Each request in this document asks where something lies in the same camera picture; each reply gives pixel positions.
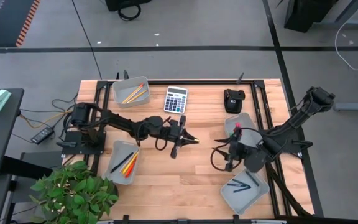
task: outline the gray tray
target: gray tray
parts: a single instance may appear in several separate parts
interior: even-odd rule
[[[135,154],[138,150],[140,149],[135,144],[124,142],[124,141],[115,141],[110,158],[109,167],[104,173],[104,177],[107,177],[109,180],[112,180],[115,184],[125,184],[125,185],[131,184],[135,179],[135,173],[137,170],[137,166],[139,165],[140,151],[139,151],[139,155],[137,156],[137,162],[135,163],[134,169],[128,178],[125,178],[120,173],[121,168],[125,165],[126,162],[120,167],[118,167],[118,169],[114,171],[112,174],[110,174],[110,171],[113,167],[115,167],[123,159],[125,159],[125,157],[127,157],[131,152]]]
[[[227,184],[238,184],[233,181],[236,179],[242,183],[249,185],[249,189],[234,192],[235,190],[243,189],[243,187],[229,186]],[[238,215],[244,214],[245,210],[251,207],[261,196],[269,192],[269,186],[266,182],[259,178],[257,174],[249,172],[247,169],[243,170],[235,177],[233,177],[227,184],[221,188],[221,195],[226,203]]]
[[[224,121],[224,131],[227,136],[233,133],[236,123],[240,123],[242,128],[254,128],[257,129],[251,120],[251,117],[247,113],[237,114]],[[242,136],[240,142],[248,146],[256,146],[262,139],[259,133],[251,130],[242,130]]]
[[[147,92],[145,92],[142,96],[138,97],[136,100],[130,103],[122,103],[142,83],[143,88],[139,92],[137,92],[137,94],[141,93],[144,90],[147,90]],[[150,101],[150,90],[146,77],[135,77],[127,80],[114,82],[112,84],[112,90],[114,92],[114,101],[121,108],[142,105]]]

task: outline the potted plant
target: potted plant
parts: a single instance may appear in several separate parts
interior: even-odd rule
[[[112,181],[93,177],[84,161],[53,171],[31,187],[39,193],[30,195],[44,217],[32,217],[34,223],[95,224],[104,212],[118,200],[118,191]]]

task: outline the gray floor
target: gray floor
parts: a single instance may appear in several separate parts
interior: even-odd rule
[[[262,1],[153,0],[132,22],[121,21],[98,0],[75,2],[94,47],[273,45]],[[269,0],[282,46],[334,45],[336,30],[314,27],[300,34],[284,29],[287,2],[276,8],[278,2]],[[328,18],[335,18],[347,2],[340,1]],[[358,45],[358,30],[344,30],[339,37],[338,45],[348,46],[350,40]],[[48,0],[41,2],[23,47],[87,46],[71,1]],[[321,86],[335,93],[338,102],[358,102],[358,72],[335,52],[283,54],[296,100],[310,86]],[[358,52],[342,54],[358,67]],[[131,77],[148,78],[236,78],[241,72],[244,78],[281,78],[275,52],[98,52],[96,58],[103,78],[114,78],[124,69]],[[22,108],[30,110],[49,110],[54,98],[71,99],[80,80],[97,78],[91,53],[0,54],[0,88],[24,88]],[[50,116],[27,115],[42,120]],[[358,113],[318,114],[303,127],[307,140],[314,142],[310,155],[325,216],[358,219]],[[36,130],[18,119],[14,133],[29,139]],[[7,154],[57,151],[55,141],[36,146],[12,137]],[[15,219],[26,221],[26,216]]]

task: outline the calculator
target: calculator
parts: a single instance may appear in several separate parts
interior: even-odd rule
[[[187,89],[170,86],[165,97],[164,111],[170,113],[185,113],[187,101]]]

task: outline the white cord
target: white cord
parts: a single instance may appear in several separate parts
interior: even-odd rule
[[[341,29],[347,24],[347,22],[352,19],[352,17],[350,17],[345,23],[343,23],[343,25],[341,26],[341,28],[339,28],[338,32],[336,33],[336,36],[335,36],[335,50],[336,50],[336,53],[338,54],[338,56],[347,64],[347,66],[349,66],[349,68],[353,69],[354,71],[358,71],[358,68],[354,68],[352,65],[349,64],[349,62],[347,62],[346,59],[344,59],[344,57],[342,57],[342,55],[339,53],[338,51],[338,46],[337,46],[337,39],[338,39],[338,35],[341,31]]]

